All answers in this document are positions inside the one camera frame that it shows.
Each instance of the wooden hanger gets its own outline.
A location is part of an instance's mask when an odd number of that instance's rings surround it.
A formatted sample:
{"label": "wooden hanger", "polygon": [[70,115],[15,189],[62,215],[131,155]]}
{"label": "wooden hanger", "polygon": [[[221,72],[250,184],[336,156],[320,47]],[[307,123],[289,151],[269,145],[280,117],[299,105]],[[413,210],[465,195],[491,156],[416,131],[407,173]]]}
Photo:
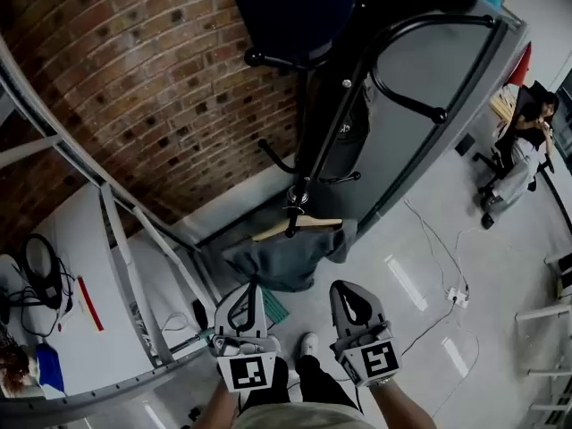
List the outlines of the wooden hanger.
{"label": "wooden hanger", "polygon": [[[255,235],[252,237],[252,240],[262,241],[269,239],[274,235],[278,235],[279,233],[282,233],[288,229],[289,222],[289,219],[281,221],[277,223],[273,228]],[[325,227],[329,225],[339,225],[341,223],[341,219],[315,219],[312,216],[301,215],[298,216],[298,219],[296,220],[296,227]]]}

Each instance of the black pants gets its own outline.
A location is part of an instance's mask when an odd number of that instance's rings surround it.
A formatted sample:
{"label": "black pants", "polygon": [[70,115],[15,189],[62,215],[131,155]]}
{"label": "black pants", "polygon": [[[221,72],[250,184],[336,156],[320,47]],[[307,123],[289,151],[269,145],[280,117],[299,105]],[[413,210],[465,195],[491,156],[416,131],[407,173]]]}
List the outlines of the black pants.
{"label": "black pants", "polygon": [[[296,364],[300,375],[300,389],[305,402],[348,405],[358,409],[331,375],[320,368],[314,356],[303,356]],[[288,366],[281,357],[276,358],[272,388],[252,391],[242,411],[256,405],[290,402],[288,395]]]}

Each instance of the person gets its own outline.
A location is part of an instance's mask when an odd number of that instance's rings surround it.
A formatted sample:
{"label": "person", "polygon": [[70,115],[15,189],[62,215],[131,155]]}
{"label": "person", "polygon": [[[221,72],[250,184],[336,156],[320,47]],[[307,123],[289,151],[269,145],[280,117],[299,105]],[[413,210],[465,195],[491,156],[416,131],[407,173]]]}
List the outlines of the person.
{"label": "person", "polygon": [[[317,335],[304,335],[296,364],[303,402],[290,402],[288,366],[277,357],[272,387],[252,391],[236,420],[237,398],[221,381],[193,429],[372,429],[340,384],[320,368],[317,348]],[[431,417],[393,380],[369,390],[389,429],[436,429]]]}
{"label": "person", "polygon": [[511,139],[510,171],[491,191],[484,196],[481,207],[485,211],[483,226],[489,228],[494,220],[491,214],[499,214],[514,205],[525,193],[528,186],[534,183],[534,175],[538,170],[538,150],[546,143],[546,156],[551,157],[554,150],[552,140],[551,119],[559,106],[558,97],[547,92],[543,101],[523,106],[517,118],[514,132],[504,139]]}

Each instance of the red object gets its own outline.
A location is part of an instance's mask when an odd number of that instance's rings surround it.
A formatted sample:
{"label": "red object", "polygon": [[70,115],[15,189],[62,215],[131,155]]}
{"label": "red object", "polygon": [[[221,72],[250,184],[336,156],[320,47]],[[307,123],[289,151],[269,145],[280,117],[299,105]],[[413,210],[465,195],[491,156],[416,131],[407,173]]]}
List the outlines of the red object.
{"label": "red object", "polygon": [[94,322],[96,323],[97,329],[102,332],[104,330],[104,326],[99,321],[99,316],[97,316],[96,309],[94,308],[93,304],[91,303],[91,299],[89,298],[88,289],[86,288],[86,283],[83,282],[83,278],[78,276],[78,284],[80,285],[81,294],[86,301],[86,305],[88,306],[89,313],[93,318]]}
{"label": "red object", "polygon": [[533,44],[532,42],[528,42],[528,45],[526,45],[526,49],[525,52],[522,54],[522,57],[520,58],[520,61],[518,61],[518,65],[517,68],[515,68],[513,70],[513,72],[510,74],[509,78],[507,79],[507,82],[505,82],[505,86],[507,84],[514,84],[515,86],[519,86],[520,88],[523,87],[523,85],[525,84],[525,76],[526,76],[526,72],[528,72],[528,64],[530,64],[530,56],[532,54],[533,51]]}

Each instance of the concrete floor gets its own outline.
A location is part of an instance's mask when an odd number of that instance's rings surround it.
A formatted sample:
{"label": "concrete floor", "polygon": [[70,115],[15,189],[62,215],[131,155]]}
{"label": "concrete floor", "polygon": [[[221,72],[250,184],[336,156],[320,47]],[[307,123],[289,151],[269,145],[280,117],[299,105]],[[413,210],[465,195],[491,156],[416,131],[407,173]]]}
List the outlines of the concrete floor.
{"label": "concrete floor", "polygon": [[[479,149],[486,153],[494,123],[484,114],[471,130],[483,142]],[[563,186],[565,204],[572,203],[572,189],[568,189],[572,177],[558,155],[555,165],[555,184]],[[421,338],[403,357],[403,370],[396,376],[403,390],[433,415],[441,429],[532,427],[540,415],[531,414],[528,408],[535,400],[549,400],[554,383],[528,377],[526,370],[553,368],[563,351],[568,351],[568,344],[562,343],[563,320],[517,324],[514,317],[517,311],[554,302],[554,275],[543,260],[572,249],[572,237],[542,179],[534,194],[525,195],[492,229],[483,231],[474,195],[475,185],[488,176],[482,163],[451,150],[407,195],[410,205],[457,259],[470,288],[467,309],[455,307]],[[356,243],[345,264],[324,260],[315,272],[313,288],[296,294],[275,293],[290,311],[289,317],[271,330],[287,356],[294,352],[301,334],[316,332],[323,369],[335,378],[346,378],[328,348],[336,338],[328,291],[338,279],[361,284],[380,298],[403,349],[449,312],[445,291],[462,289],[464,284],[443,246],[430,231],[429,238],[425,236],[405,200]],[[220,283],[229,289],[228,281]],[[186,412],[206,403],[216,380],[215,374],[205,375],[205,370],[214,367],[211,363],[205,355],[185,377],[145,397],[145,402],[156,402],[168,419],[165,427],[189,423]],[[355,396],[350,383],[342,386],[349,396]],[[188,406],[184,404],[186,396]],[[362,390],[360,396],[368,421],[385,427],[369,392]],[[299,387],[292,388],[291,397],[299,400]],[[91,427],[100,426],[100,417],[89,419]],[[106,427],[111,419],[107,417]]]}

